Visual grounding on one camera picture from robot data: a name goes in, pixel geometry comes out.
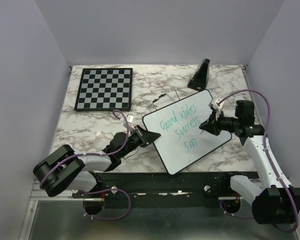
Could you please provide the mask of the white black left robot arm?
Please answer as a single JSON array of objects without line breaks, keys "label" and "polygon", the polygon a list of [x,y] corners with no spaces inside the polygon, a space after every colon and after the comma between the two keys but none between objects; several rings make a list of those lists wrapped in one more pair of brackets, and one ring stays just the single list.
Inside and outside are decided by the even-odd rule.
[{"label": "white black left robot arm", "polygon": [[91,172],[109,172],[121,159],[138,147],[145,148],[161,137],[160,133],[136,125],[130,133],[118,132],[100,153],[76,153],[68,144],[62,145],[32,170],[39,188],[49,197],[65,190],[83,190],[89,197],[100,194],[101,185]]}]

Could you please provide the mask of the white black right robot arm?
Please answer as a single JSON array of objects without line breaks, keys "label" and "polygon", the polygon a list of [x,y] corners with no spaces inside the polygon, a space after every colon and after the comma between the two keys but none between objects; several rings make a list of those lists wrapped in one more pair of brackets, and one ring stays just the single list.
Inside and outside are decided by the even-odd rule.
[{"label": "white black right robot arm", "polygon": [[209,118],[199,128],[218,136],[222,131],[235,134],[250,155],[261,186],[256,186],[247,176],[234,175],[220,183],[220,191],[231,196],[240,194],[252,208],[258,224],[293,224],[300,210],[300,188],[293,187],[277,163],[270,143],[264,137],[265,129],[255,123],[255,105],[250,100],[238,100],[235,116],[227,117],[222,111],[223,103],[213,98]]}]

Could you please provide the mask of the white whiteboard black frame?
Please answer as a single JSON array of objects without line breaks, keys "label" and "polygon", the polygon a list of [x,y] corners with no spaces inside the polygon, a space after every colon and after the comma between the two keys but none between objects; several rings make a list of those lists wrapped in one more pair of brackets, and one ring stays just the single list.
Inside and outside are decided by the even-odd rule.
[{"label": "white whiteboard black frame", "polygon": [[175,101],[142,117],[145,128],[160,137],[154,147],[170,175],[189,167],[232,139],[223,131],[215,136],[199,126],[212,113],[212,95],[203,90]]}]

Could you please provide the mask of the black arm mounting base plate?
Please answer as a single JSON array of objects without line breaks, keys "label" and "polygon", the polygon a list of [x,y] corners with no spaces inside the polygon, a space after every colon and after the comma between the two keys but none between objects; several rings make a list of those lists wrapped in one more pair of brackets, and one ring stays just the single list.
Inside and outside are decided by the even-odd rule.
[{"label": "black arm mounting base plate", "polygon": [[231,177],[248,177],[257,187],[261,181],[255,171],[225,172],[181,172],[168,173],[96,173],[96,190],[109,189],[104,196],[83,193],[71,189],[74,200],[90,202],[95,206],[104,204],[106,208],[121,209],[127,206],[127,198],[118,192],[125,191],[132,208],[216,208],[220,200],[234,200],[236,193],[230,188]]}]

